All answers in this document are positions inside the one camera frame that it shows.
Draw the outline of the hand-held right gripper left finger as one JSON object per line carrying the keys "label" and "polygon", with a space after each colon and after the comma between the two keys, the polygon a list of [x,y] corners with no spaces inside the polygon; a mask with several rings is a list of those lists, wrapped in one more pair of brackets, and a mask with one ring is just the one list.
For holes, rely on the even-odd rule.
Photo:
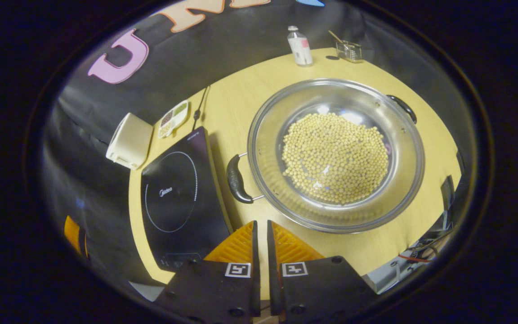
{"label": "hand-held right gripper left finger", "polygon": [[196,324],[250,324],[261,312],[257,221],[184,262],[155,304]]}

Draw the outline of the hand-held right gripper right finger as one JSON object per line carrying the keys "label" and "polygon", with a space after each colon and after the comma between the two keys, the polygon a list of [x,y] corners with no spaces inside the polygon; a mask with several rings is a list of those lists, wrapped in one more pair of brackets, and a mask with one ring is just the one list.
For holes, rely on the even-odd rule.
{"label": "hand-held right gripper right finger", "polygon": [[378,299],[343,256],[324,257],[283,226],[268,221],[271,313],[281,324],[346,324]]}

